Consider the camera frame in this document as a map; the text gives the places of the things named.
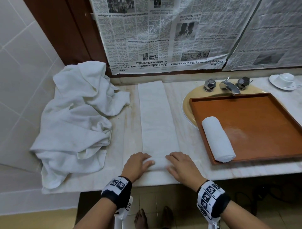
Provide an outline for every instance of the beige sink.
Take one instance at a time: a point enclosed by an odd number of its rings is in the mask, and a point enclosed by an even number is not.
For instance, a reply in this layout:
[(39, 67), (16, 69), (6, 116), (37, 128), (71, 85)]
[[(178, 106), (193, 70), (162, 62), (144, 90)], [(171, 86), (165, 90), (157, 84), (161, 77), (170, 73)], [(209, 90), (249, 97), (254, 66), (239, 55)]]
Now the beige sink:
[[(236, 83), (237, 80), (229, 80), (232, 83)], [(190, 91), (184, 98), (184, 100), (182, 101), (182, 110), (185, 114), (185, 116), (187, 117), (188, 121), (197, 128), (196, 125), (196, 121), (194, 118), (194, 115), (192, 113), (190, 104), (189, 104), (189, 99), (191, 98), (204, 98), (204, 97), (214, 97), (214, 96), (224, 96), (224, 95), (229, 95), (229, 96), (233, 96), (231, 92), (229, 92), (228, 90), (222, 90), (219, 88), (219, 83), (217, 82), (216, 87), (214, 88), (214, 90), (212, 92), (206, 92), (204, 90), (204, 86), (199, 86), (196, 87), (195, 89), (193, 89), (192, 91)], [(247, 86), (247, 88), (245, 90), (240, 91), (241, 94), (243, 95), (247, 95), (247, 94), (258, 94), (258, 93), (264, 93), (264, 91), (260, 88), (257, 88), (253, 85), (249, 85)]]

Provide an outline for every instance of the white cup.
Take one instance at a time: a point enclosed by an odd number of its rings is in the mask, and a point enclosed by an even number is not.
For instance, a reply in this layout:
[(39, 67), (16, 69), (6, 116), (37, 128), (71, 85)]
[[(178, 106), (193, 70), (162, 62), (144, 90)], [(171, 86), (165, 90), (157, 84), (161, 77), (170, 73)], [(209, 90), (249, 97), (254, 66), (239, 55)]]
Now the white cup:
[(288, 87), (294, 82), (295, 76), (290, 73), (283, 73), (277, 76), (274, 83), (279, 87)]

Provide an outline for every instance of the saucer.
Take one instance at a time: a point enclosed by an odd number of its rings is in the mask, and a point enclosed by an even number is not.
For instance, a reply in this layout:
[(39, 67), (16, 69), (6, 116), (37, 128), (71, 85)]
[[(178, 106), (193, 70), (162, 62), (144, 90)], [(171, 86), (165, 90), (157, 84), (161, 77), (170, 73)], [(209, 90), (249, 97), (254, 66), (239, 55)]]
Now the saucer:
[(276, 79), (278, 76), (279, 76), (279, 75), (271, 75), (271, 76), (269, 77), (269, 81), (270, 81), (271, 84), (274, 85), (275, 87), (280, 88), (280, 89), (282, 89), (282, 90), (286, 90), (286, 91), (293, 91), (293, 90), (295, 90), (295, 89), (297, 88), (297, 85), (296, 85), (295, 82), (292, 82), (291, 87), (289, 86), (290, 88), (283, 88), (283, 87), (280, 87), (279, 85), (277, 85), (277, 84), (274, 82), (275, 79)]

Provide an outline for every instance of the rolled towel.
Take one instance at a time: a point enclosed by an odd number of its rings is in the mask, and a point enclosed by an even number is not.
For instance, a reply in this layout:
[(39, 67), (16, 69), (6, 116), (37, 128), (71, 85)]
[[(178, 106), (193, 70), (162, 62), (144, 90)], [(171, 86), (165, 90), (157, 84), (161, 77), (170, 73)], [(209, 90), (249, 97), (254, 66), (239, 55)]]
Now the rolled towel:
[(166, 170), (167, 166), (172, 165), (172, 163), (167, 160), (165, 157), (151, 157), (144, 161), (155, 161), (155, 164), (150, 166), (147, 171), (158, 171), (158, 170)]
[(205, 118), (202, 127), (216, 161), (225, 163), (236, 157), (231, 142), (216, 117)]

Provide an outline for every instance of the tap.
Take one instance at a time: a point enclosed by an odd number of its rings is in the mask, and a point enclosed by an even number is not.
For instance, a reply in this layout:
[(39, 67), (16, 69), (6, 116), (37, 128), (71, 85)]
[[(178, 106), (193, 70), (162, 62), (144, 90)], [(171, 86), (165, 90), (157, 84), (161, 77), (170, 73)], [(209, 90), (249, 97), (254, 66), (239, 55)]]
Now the tap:
[(235, 84), (229, 82), (228, 80), (229, 80), (229, 77), (225, 81), (220, 82), (220, 84), (219, 84), (220, 89), (227, 89), (234, 96), (240, 95), (239, 88)]

